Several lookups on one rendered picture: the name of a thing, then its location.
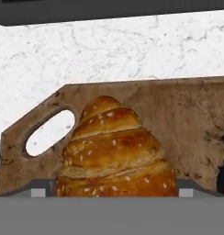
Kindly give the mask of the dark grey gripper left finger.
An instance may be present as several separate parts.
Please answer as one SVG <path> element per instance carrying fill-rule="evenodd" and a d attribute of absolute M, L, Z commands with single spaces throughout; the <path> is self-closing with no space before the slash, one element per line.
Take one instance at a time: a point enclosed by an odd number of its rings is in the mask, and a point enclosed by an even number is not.
<path fill-rule="evenodd" d="M 51 197 L 55 196 L 55 185 L 55 179 L 34 179 L 21 188 L 2 194 L 1 197 Z"/>

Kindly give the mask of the golden brown seeded croissant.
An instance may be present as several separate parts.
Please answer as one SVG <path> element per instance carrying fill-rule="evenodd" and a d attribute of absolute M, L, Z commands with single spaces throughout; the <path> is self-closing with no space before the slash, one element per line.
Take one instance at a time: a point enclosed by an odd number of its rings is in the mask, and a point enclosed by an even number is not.
<path fill-rule="evenodd" d="M 57 196 L 178 196 L 162 146 L 133 109 L 111 96 L 85 106 L 62 150 Z"/>

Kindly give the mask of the dark grey hob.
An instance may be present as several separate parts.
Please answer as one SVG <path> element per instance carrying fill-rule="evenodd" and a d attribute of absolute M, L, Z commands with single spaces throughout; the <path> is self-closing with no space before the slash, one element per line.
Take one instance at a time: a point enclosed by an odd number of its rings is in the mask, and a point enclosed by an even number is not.
<path fill-rule="evenodd" d="M 224 10 L 224 0 L 0 0 L 0 25 Z"/>

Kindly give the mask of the brown wooden cutting board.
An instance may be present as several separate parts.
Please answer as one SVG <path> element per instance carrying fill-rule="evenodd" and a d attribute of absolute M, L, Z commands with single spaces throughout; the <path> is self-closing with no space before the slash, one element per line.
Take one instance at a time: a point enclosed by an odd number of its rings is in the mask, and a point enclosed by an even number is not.
<path fill-rule="evenodd" d="M 67 84 L 6 129 L 0 140 L 0 195 L 30 181 L 57 177 L 62 148 L 71 135 L 32 157 L 26 151 L 31 134 L 68 109 L 79 119 L 93 99 L 109 95 L 132 108 L 167 152 L 179 178 L 217 189 L 224 163 L 224 76 L 139 82 Z"/>

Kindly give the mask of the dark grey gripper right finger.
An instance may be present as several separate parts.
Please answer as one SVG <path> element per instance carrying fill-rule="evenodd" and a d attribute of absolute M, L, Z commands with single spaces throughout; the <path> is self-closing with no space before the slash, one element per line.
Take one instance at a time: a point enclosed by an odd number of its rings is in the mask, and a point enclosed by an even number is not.
<path fill-rule="evenodd" d="M 205 189 L 190 179 L 178 179 L 177 188 L 180 197 L 224 196 L 224 194 L 219 192 Z"/>

